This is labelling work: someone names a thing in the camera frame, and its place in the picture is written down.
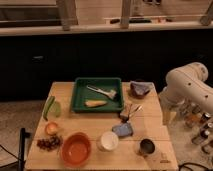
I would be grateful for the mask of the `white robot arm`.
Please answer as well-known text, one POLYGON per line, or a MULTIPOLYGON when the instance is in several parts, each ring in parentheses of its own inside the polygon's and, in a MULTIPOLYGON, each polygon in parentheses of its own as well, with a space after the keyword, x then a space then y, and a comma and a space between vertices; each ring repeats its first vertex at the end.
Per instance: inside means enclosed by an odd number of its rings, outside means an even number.
POLYGON ((213 87, 205 83, 207 78, 208 69, 200 62, 192 62, 167 73, 166 86, 158 94, 164 125, 170 122, 173 112, 186 100, 213 114, 213 87))

